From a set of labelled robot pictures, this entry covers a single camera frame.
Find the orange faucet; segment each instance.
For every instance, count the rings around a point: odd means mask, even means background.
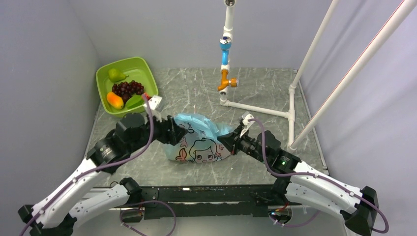
[[[231,87],[237,87],[238,86],[238,79],[237,78],[231,78],[230,80],[227,79],[227,75],[229,74],[229,72],[226,69],[222,70],[222,79],[221,79],[221,84],[219,87],[217,87],[217,89],[219,91],[225,89],[227,86],[231,86]]]

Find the green basket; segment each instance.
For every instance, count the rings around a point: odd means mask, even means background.
[[[118,60],[107,64],[97,70],[95,74],[95,79],[97,81],[98,93],[100,94],[101,103],[103,104],[104,109],[107,113],[123,117],[127,113],[140,113],[145,111],[144,101],[136,107],[127,109],[123,107],[121,110],[117,110],[112,107],[109,102],[107,102],[107,94],[112,91],[113,82],[109,80],[108,71],[111,68],[117,68],[121,70],[126,76],[126,79],[117,81],[117,84],[132,80],[139,82],[145,87],[145,92],[149,96],[159,95],[158,87],[156,87],[155,78],[152,75],[152,72],[149,69],[148,64],[143,58],[127,58],[123,60]]]

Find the plastic bag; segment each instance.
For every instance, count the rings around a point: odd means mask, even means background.
[[[177,145],[164,145],[168,159],[184,163],[206,163],[221,161],[230,152],[217,141],[217,137],[233,131],[226,124],[214,123],[199,114],[178,114],[175,123],[188,130]]]

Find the gray marble surface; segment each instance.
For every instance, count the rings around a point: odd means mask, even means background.
[[[163,97],[162,115],[198,113],[215,122],[238,125],[238,118],[245,110],[224,107],[219,104],[217,86],[220,83],[219,68],[166,68],[153,71],[159,94]],[[243,104],[288,111],[288,86],[294,77],[290,68],[234,68],[229,76],[239,78],[239,87],[230,88],[228,99]],[[300,90],[295,93],[298,134],[308,122],[308,116]],[[104,111],[100,105],[89,149],[116,125],[119,118]],[[286,148],[288,121],[285,118],[251,112],[264,122]],[[260,133],[257,125],[250,129],[250,136]],[[225,160],[204,163],[178,163],[165,157],[163,145],[153,142],[149,149],[135,160],[119,167],[114,175],[100,182],[97,187],[108,187],[112,181],[124,177],[134,178],[140,185],[216,185],[273,183],[275,178],[266,172],[265,166],[255,159],[239,153]],[[307,136],[295,153],[312,167],[323,171],[323,165],[313,133]]]

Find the bunch of grapes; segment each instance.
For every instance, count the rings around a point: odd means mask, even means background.
[[[117,96],[123,99],[123,102],[129,100],[132,95],[142,95],[145,92],[145,88],[141,83],[138,83],[134,80],[132,82],[121,82],[120,84],[114,84],[112,87],[112,92],[114,92]]]

